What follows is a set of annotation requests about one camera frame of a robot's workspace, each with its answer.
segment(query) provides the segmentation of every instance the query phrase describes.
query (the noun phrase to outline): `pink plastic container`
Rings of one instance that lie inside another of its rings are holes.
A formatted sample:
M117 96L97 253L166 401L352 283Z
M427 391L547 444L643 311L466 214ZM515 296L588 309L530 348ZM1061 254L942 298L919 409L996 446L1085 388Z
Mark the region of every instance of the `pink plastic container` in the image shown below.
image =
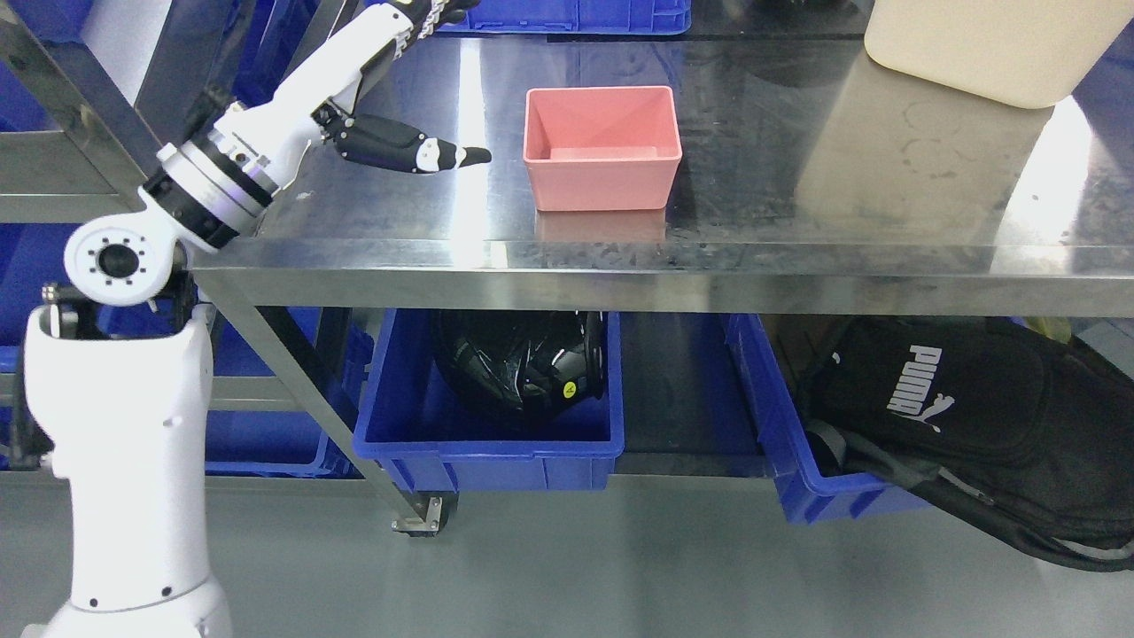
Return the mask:
M539 210L665 207L680 161L669 86L527 92L524 163Z

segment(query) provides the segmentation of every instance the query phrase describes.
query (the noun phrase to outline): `white container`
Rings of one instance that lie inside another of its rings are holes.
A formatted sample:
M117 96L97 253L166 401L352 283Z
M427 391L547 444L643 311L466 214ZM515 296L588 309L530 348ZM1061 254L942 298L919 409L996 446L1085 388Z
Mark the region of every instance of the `white container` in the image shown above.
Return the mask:
M1134 18L1134 0L877 0L866 52L895 70L1050 107Z

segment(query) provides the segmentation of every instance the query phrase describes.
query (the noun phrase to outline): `stainless steel table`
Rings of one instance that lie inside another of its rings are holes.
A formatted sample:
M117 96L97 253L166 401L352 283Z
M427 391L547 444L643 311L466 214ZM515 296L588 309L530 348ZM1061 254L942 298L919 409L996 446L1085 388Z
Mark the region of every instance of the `stainless steel table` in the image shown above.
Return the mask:
M361 110L492 163L403 176L313 148L257 236L195 274L344 450L353 403L268 306L1134 315L1129 60L1024 111L878 67L850 23L425 42ZM675 88L668 209L536 212L525 92L624 84Z

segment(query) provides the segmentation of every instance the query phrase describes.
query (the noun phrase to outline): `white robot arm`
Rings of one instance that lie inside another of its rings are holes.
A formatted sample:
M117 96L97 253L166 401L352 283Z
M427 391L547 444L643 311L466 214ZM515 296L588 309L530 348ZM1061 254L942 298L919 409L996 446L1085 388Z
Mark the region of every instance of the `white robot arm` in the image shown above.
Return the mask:
M152 298L169 279L177 245L215 252L253 230L295 179L304 153L333 143L344 159L405 172L437 172L491 160L408 125L354 113L363 75L396 60L439 22L479 0L395 0L375 5L316 49L272 100L234 103L205 133L159 153L161 170L138 188L146 207L82 226L65 250L71 282L109 305Z
M71 485L71 595L50 624L25 636L232 635L205 543L211 307L196 306L170 338L100 341L82 330L92 324L88 299L151 299L196 250L215 252L253 230L312 144L329 141L349 161L406 172L489 161L486 150L354 114L367 70L477 1L393 0L365 9L270 102L234 104L208 131L163 147L161 170L139 188L144 210L95 219L70 237L65 265L77 291L60 298L59 288L45 288L48 304L28 322L24 375L28 408L56 446L53 470Z

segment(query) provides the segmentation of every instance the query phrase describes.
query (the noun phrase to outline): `blue plastic crate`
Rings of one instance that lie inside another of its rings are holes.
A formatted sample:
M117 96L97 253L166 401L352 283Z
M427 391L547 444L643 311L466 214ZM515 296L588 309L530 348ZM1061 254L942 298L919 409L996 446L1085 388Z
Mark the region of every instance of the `blue plastic crate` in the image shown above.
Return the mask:
M76 224L0 223L0 348L19 346L48 281L66 281L64 246Z
M46 35L41 22L58 22L68 29L78 31L86 22L94 0L36 0L43 20L32 19L28 25L39 35ZM24 88L8 65L0 62L0 133L41 130L51 126L50 119L35 97Z
M857 519L929 507L873 475L822 476L760 317L730 315L728 343L755 412L759 442L768 456L780 505L789 522Z
M607 392L540 431L509 439L468 412L441 380L428 309L386 314L354 449L409 492L602 490L623 452L619 315L607 321Z
M289 309L307 341L315 341L320 308ZM169 334L161 314L146 306L103 307L99 327L108 334ZM342 386L352 398L362 392L374 341L352 326L347 337ZM272 372L232 326L226 326L213 360L218 377L271 377ZM353 470L347 456L305 412L212 410L205 429L205 473L223 476L341 478Z
M256 0L232 93L249 107L272 99L319 0Z
M693 0L484 0L463 23L441 31L676 35L693 24L692 6Z

